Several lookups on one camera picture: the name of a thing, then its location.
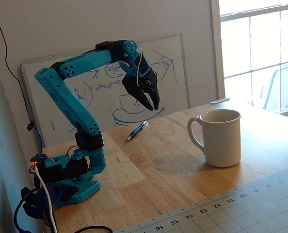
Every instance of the wall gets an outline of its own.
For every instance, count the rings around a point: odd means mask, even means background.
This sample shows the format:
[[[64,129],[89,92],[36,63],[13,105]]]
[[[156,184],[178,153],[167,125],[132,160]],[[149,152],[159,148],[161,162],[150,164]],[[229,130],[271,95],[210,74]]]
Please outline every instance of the wall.
[[[32,188],[32,183],[0,80],[0,233],[16,232],[13,212],[21,199],[20,190],[25,186]],[[25,230],[42,232],[38,225],[41,222],[27,217],[22,209],[18,221]]]
[[[191,107],[216,99],[209,0],[0,0],[0,24],[10,68],[17,75],[29,59],[83,50],[105,40],[183,33]],[[0,35],[1,79],[28,159],[39,142],[26,130],[28,117],[4,53]]]

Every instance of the white mug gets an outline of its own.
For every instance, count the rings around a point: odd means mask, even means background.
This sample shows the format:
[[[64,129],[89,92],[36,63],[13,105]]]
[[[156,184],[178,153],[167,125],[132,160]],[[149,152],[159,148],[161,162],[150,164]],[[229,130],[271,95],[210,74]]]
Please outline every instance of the white mug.
[[[190,118],[188,134],[192,142],[202,150],[206,162],[216,167],[234,166],[241,160],[241,114],[234,110],[217,109]],[[202,126],[203,145],[192,131],[192,123]]]

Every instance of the blue robotic arm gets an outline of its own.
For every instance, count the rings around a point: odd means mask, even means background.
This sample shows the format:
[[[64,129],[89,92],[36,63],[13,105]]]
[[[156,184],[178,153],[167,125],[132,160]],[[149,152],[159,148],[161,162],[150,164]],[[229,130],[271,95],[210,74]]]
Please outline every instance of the blue robotic arm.
[[[99,182],[90,180],[105,168],[102,148],[104,144],[99,125],[71,93],[64,80],[109,63],[119,62],[121,68],[127,73],[122,80],[127,92],[147,109],[151,111],[154,108],[158,109],[160,99],[157,90],[157,74],[143,56],[140,47],[139,50],[138,52],[138,46],[134,41],[103,42],[97,44],[95,50],[56,62],[50,68],[43,68],[35,74],[35,78],[62,113],[78,129],[75,138],[79,149],[75,150],[71,157],[68,155],[55,157],[54,163],[39,155],[34,159],[44,182],[55,183],[50,195],[56,197],[53,198],[56,205],[81,203],[100,190]],[[145,93],[150,95],[154,107]],[[89,167],[86,156],[91,162]]]

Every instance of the wooden table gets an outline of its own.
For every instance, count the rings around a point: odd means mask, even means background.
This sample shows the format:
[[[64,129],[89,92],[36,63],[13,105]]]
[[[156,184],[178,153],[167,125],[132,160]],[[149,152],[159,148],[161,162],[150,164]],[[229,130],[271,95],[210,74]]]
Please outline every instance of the wooden table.
[[[206,164],[186,129],[190,117],[218,108],[242,114],[242,160],[230,168]],[[103,134],[107,166],[94,178],[101,182],[101,191],[84,203],[56,210],[59,232],[73,233],[90,225],[121,230],[288,167],[288,118],[243,100],[207,104],[151,120],[147,129],[127,142],[136,127]],[[200,137],[197,124],[194,132]],[[46,148],[44,153],[65,154],[71,145],[75,142]]]

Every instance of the mug handle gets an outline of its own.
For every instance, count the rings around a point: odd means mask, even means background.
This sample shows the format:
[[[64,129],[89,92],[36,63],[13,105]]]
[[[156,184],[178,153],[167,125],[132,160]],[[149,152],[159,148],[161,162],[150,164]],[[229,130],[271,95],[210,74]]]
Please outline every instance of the mug handle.
[[[191,141],[200,149],[202,150],[204,154],[204,146],[197,140],[197,138],[194,136],[193,131],[192,131],[192,123],[194,121],[197,121],[200,125],[202,125],[200,117],[192,117],[189,119],[188,124],[187,124],[187,130],[188,130],[188,135],[191,138]]]

